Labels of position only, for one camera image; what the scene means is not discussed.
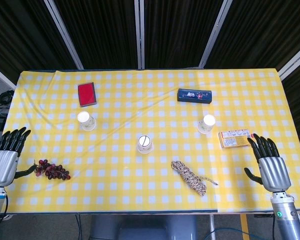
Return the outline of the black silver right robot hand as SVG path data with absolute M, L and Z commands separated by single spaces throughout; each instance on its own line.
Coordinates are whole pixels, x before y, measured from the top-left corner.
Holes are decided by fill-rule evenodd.
M 248 137 L 247 141 L 251 145 L 260 172 L 260 176 L 256 176 L 245 167 L 244 172 L 247 177 L 264 186 L 271 193 L 288 190 L 291 186 L 291 180 L 285 161 L 280 156 L 275 142 L 255 133 L 253 138 Z

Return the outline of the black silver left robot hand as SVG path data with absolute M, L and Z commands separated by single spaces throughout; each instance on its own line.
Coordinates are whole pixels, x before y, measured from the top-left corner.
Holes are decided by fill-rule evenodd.
M 0 188 L 9 186 L 15 179 L 35 171 L 33 164 L 27 170 L 17 171 L 19 158 L 31 130 L 26 127 L 5 132 L 0 138 Z

